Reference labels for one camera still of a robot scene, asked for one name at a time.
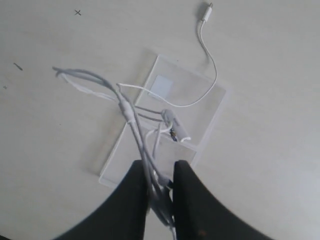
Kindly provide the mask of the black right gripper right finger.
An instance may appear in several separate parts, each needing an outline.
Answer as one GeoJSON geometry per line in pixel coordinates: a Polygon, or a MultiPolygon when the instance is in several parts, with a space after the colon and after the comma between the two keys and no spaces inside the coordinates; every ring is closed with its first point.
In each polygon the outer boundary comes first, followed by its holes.
{"type": "Polygon", "coordinates": [[[185,160],[174,163],[173,214],[178,240],[270,239],[220,203],[185,160]]]}

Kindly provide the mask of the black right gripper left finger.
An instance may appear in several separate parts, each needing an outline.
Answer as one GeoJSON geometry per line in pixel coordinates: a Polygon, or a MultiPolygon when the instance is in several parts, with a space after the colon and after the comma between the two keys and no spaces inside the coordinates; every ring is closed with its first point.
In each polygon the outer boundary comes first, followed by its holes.
{"type": "Polygon", "coordinates": [[[106,201],[59,238],[61,240],[142,240],[148,203],[143,162],[135,160],[106,201]]]}

